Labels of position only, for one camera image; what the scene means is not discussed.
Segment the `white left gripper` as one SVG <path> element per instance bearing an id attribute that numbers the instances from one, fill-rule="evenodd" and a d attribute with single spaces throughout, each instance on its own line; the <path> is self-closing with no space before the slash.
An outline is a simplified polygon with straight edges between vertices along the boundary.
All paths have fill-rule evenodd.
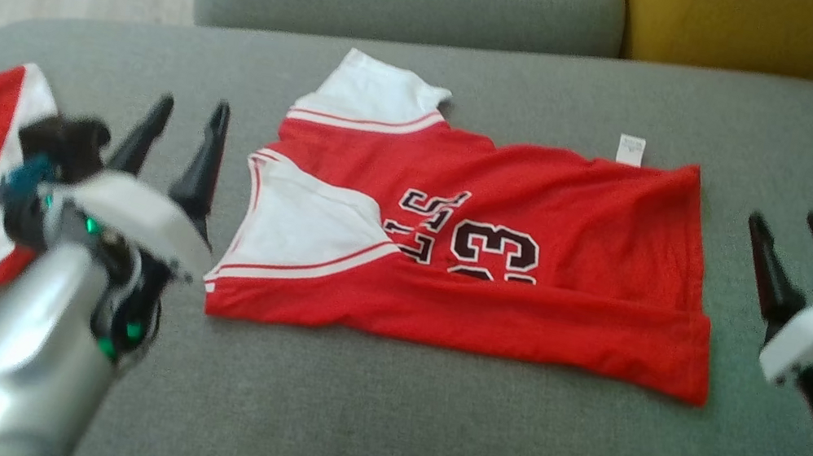
<path id="1" fill-rule="evenodd" d="M 136 178 L 173 112 L 174 97 L 157 99 L 120 142 L 109 169 L 84 182 L 46 186 L 50 211 L 79 219 L 95 258 L 106 262 L 110 283 L 90 319 L 94 340 L 112 363 L 138 360 L 160 329 L 162 294 L 172 284 L 204 292 L 212 264 L 208 219 L 212 213 L 231 117 L 221 101 L 204 125 L 195 158 L 170 192 Z"/>

